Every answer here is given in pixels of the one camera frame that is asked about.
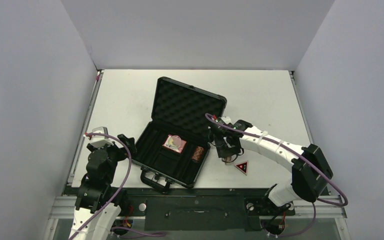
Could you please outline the poker chip roll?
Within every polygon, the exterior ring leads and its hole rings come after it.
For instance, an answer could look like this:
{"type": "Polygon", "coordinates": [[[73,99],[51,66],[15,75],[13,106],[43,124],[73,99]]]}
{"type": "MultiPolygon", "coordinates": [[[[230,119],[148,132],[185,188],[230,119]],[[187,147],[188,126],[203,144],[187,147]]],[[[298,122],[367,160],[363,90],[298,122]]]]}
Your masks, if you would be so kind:
{"type": "Polygon", "coordinates": [[[194,162],[194,163],[198,163],[200,160],[201,160],[201,158],[202,158],[202,155],[203,155],[203,153],[204,153],[204,148],[203,147],[201,147],[201,146],[198,146],[196,149],[195,149],[195,151],[194,151],[194,153],[193,153],[193,155],[192,155],[192,157],[191,157],[191,160],[194,162]]]}
{"type": "Polygon", "coordinates": [[[232,157],[230,156],[230,157],[222,158],[221,160],[222,160],[222,162],[225,163],[225,164],[231,164],[231,163],[233,163],[236,159],[235,159],[235,158],[232,158],[232,157]]]}

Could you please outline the red playing card box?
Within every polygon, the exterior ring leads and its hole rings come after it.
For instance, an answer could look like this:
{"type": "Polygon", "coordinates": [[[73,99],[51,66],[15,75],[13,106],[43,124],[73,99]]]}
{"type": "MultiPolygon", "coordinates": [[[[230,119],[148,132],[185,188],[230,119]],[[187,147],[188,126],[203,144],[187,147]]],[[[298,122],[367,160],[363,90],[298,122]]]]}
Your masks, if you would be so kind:
{"type": "Polygon", "coordinates": [[[180,154],[185,148],[186,144],[187,141],[183,140],[180,136],[169,134],[162,146],[168,150],[180,154]]]}

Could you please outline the black foam-lined carrying case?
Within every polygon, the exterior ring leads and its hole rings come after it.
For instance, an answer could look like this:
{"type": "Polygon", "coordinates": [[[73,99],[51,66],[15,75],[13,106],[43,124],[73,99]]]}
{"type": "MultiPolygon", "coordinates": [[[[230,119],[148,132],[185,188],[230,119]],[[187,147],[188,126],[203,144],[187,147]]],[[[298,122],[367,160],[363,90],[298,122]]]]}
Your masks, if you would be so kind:
{"type": "Polygon", "coordinates": [[[135,143],[133,162],[140,180],[160,193],[171,184],[194,187],[210,150],[210,121],[221,117],[227,99],[219,94],[162,76],[157,79],[151,121],[135,143]]]}

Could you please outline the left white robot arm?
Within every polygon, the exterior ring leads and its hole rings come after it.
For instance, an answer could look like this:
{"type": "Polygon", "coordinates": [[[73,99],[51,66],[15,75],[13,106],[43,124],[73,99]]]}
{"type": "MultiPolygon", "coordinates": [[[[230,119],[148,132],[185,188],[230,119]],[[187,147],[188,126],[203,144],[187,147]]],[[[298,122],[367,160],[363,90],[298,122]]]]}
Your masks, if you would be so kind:
{"type": "Polygon", "coordinates": [[[127,191],[123,189],[129,177],[133,157],[137,153],[135,139],[119,134],[114,137],[103,131],[85,134],[89,139],[86,174],[81,180],[74,204],[70,240],[105,240],[118,215],[129,209],[127,191]],[[112,188],[118,163],[127,160],[125,179],[112,188]]]}

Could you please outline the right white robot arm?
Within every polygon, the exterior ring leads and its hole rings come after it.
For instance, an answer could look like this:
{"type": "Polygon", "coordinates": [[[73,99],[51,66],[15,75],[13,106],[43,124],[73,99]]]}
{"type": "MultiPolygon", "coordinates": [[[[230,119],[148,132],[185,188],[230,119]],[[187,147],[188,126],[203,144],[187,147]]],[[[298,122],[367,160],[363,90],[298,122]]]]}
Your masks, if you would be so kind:
{"type": "Polygon", "coordinates": [[[283,182],[275,183],[262,199],[262,207],[267,213],[274,214],[295,200],[314,203],[332,183],[333,172],[317,145],[302,146],[283,141],[244,120],[231,123],[228,117],[214,119],[208,116],[207,119],[210,122],[209,141],[215,144],[220,159],[251,151],[289,172],[289,176],[283,182]]]}

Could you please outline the red black triangular card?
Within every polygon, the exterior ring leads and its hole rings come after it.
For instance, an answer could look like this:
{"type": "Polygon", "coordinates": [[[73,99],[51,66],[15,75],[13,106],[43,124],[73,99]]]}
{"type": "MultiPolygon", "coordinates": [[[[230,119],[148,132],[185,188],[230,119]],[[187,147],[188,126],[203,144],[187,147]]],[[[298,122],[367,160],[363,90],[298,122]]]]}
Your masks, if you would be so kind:
{"type": "Polygon", "coordinates": [[[248,175],[248,168],[249,168],[249,162],[248,161],[237,163],[237,164],[235,164],[235,167],[241,173],[243,173],[245,176],[248,175]]]}

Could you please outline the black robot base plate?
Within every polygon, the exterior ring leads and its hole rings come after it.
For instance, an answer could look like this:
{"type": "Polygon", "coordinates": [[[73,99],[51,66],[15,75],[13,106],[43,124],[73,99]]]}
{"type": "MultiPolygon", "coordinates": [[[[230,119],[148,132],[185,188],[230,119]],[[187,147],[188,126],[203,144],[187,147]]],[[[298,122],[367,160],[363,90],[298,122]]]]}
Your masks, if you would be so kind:
{"type": "Polygon", "coordinates": [[[260,231],[260,219],[278,228],[283,216],[296,216],[297,200],[277,207],[269,202],[266,188],[170,189],[159,193],[150,188],[128,188],[122,192],[123,219],[143,217],[148,231],[260,231]]]}

